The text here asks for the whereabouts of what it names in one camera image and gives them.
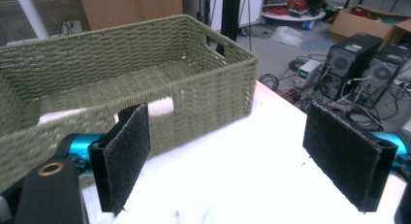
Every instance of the computer tower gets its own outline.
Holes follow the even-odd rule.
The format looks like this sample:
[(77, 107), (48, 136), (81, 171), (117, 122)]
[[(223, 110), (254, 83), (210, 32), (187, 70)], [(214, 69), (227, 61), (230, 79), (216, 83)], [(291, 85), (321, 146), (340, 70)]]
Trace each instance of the computer tower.
[(411, 57), (409, 48), (389, 44), (375, 54), (368, 68), (363, 73), (363, 78), (350, 99), (367, 108), (374, 108), (375, 104), (393, 82), (399, 69)]
[(369, 60), (380, 47), (382, 39), (365, 33), (357, 33), (330, 48), (326, 67), (329, 74), (341, 78), (358, 78)]
[(317, 87), (320, 90), (321, 94), (323, 94), (324, 96), (332, 100), (338, 100), (347, 95), (354, 87), (353, 83), (347, 83), (344, 86), (344, 83), (346, 83), (347, 81), (348, 80), (345, 78), (341, 78), (333, 74), (327, 74), (319, 82)]

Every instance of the cardboard box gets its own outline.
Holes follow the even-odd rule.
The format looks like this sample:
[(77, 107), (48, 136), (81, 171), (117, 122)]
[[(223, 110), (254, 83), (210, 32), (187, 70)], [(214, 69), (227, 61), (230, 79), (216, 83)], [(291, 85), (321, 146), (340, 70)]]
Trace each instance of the cardboard box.
[(411, 31), (411, 18), (357, 6), (339, 11), (330, 31), (343, 37), (364, 32), (382, 38), (383, 48), (387, 43), (398, 43), (404, 32)]
[(182, 0), (81, 1), (91, 30), (182, 14)]

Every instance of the cable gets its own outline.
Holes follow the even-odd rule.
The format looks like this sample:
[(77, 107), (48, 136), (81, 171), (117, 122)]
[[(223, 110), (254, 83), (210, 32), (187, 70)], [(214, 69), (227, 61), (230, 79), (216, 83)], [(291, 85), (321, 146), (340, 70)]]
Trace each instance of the cable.
[(390, 9), (390, 13), (393, 12), (393, 10), (394, 10), (394, 8), (395, 8), (395, 6), (396, 6), (397, 3), (398, 3), (398, 0), (395, 0), (394, 3), (393, 3), (393, 6), (392, 6), (391, 9)]
[(396, 115), (398, 114), (398, 111), (399, 111), (398, 100), (400, 100), (400, 99), (402, 99), (402, 97), (404, 97), (403, 93), (402, 93), (401, 98), (398, 97), (400, 91), (401, 91), (401, 89), (399, 89), (399, 90), (396, 92), (396, 95), (394, 95), (394, 93), (393, 93), (393, 88), (390, 87), (390, 94), (391, 94), (391, 95), (394, 97), (394, 99), (395, 99), (395, 110), (394, 110), (394, 113), (393, 113), (393, 114), (388, 115), (388, 116), (386, 116), (386, 117), (384, 117), (384, 118), (381, 118), (381, 120), (387, 120), (387, 119), (393, 118), (394, 116), (396, 116)]
[(293, 60), (290, 63), (288, 63), (288, 68), (290, 68), (293, 72), (296, 73), (300, 69), (300, 67), (305, 64), (305, 62), (306, 61), (299, 59)]
[(281, 78), (281, 80), (286, 80), (286, 79), (289, 79), (289, 78), (294, 77), (294, 76), (295, 76), (295, 75), (290, 75), (290, 76), (288, 76), (288, 77)]
[(300, 61), (307, 62), (307, 61), (309, 61), (309, 59), (311, 59), (311, 58), (310, 58), (309, 56), (297, 56), (296, 59), (297, 59), (297, 60), (300, 60)]
[(360, 99), (361, 94), (362, 94), (362, 92), (363, 92), (363, 90), (364, 90), (365, 85), (361, 85), (361, 84), (359, 83), (359, 87), (360, 87), (360, 91), (357, 92), (357, 96), (356, 96), (356, 98), (354, 98), (354, 100), (353, 100), (354, 103), (357, 103), (357, 101)]
[(276, 91), (278, 89), (278, 86), (280, 84), (279, 79), (272, 75), (272, 74), (264, 74), (260, 76), (258, 81), (262, 84), (264, 84), (266, 87), (270, 88), (272, 91)]
[(279, 76), (279, 80), (282, 80), (289, 70), (290, 70), (290, 68), (287, 68), (287, 70), (285, 70), (283, 72), (283, 74), (281, 74), (281, 76)]
[(67, 24), (67, 21), (63, 22), (63, 25), (66, 27), (67, 35), (70, 35), (70, 33), (73, 34), (73, 29)]
[(325, 54), (318, 54), (318, 53), (311, 53), (311, 54), (308, 54), (308, 57), (309, 58), (311, 58), (311, 59), (313, 59), (313, 60), (316, 60), (316, 61), (319, 61), (319, 62), (324, 62), (324, 61), (326, 61), (326, 60), (318, 60), (317, 58), (314, 58), (313, 56), (323, 56), (323, 57), (328, 57), (327, 55), (325, 55)]
[(54, 29), (52, 30), (52, 32), (51, 32), (51, 34), (50, 34), (50, 37), (51, 37), (52, 35), (54, 35), (55, 30), (57, 30), (57, 28), (58, 28), (59, 26), (60, 26), (60, 23), (58, 23), (58, 24), (55, 25)]
[(304, 0), (287, 0), (289, 8), (295, 8), (297, 10), (305, 10), (307, 6)]
[(351, 103), (352, 105), (355, 104), (357, 102), (357, 99), (360, 98), (361, 92), (359, 92), (358, 97), (354, 101), (348, 101), (348, 100), (346, 100), (346, 97), (344, 97), (345, 86), (347, 84), (350, 84), (352, 81), (369, 80), (369, 79), (371, 79), (371, 76), (367, 76), (365, 78), (354, 78), (354, 79), (350, 79), (350, 80), (347, 80), (346, 82), (344, 82), (344, 84), (341, 87), (341, 91), (339, 93), (339, 95), (341, 96), (341, 99), (343, 101), (347, 102), (347, 103)]
[(277, 15), (277, 16), (285, 16), (288, 14), (287, 7), (269, 7), (265, 10), (266, 13)]
[(250, 36), (253, 38), (262, 38), (262, 39), (268, 39), (272, 36), (273, 31), (268, 31), (264, 29), (254, 29), (253, 26), (251, 26), (251, 33)]
[(248, 41), (250, 43), (250, 51), (253, 51), (253, 48), (251, 46), (251, 4), (250, 4), (250, 0), (248, 0), (248, 31), (250, 32), (250, 34), (248, 34)]
[(329, 73), (329, 71), (330, 71), (331, 68), (332, 68), (331, 65), (329, 65), (329, 66), (327, 67), (326, 72), (323, 74), (323, 76), (320, 77), (320, 79), (317, 81), (317, 83), (318, 83), (320, 80), (322, 80), (322, 79)]
[[(378, 116), (368, 112), (362, 106), (357, 106), (361, 110), (352, 109), (346, 113), (347, 119), (354, 122), (357, 126), (371, 131), (384, 131), (384, 126)], [(354, 116), (360, 116), (361, 118), (367, 118), (367, 120), (359, 120), (354, 118)]]
[(404, 89), (405, 94), (407, 94), (409, 97), (411, 97), (410, 92), (408, 91), (408, 89), (406, 87), (402, 87), (402, 89)]

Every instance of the white table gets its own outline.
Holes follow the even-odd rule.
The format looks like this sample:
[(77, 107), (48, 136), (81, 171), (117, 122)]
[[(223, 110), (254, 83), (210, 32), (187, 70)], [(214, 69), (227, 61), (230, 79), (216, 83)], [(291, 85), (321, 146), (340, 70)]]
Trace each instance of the white table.
[(84, 190), (91, 223), (394, 223), (405, 183), (358, 212), (302, 147), (305, 113), (257, 83), (249, 117), (147, 161), (117, 218)]

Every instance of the green wicker basket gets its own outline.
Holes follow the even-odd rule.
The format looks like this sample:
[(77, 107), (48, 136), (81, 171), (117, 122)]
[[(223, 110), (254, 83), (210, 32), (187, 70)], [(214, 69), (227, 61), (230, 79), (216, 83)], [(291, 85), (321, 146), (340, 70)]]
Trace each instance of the green wicker basket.
[[(173, 112), (149, 119), (149, 157), (247, 116), (258, 63), (190, 16), (0, 48), (0, 191), (68, 134), (106, 133), (115, 113), (138, 103), (174, 101)], [(82, 108), (38, 125), (46, 113)]]

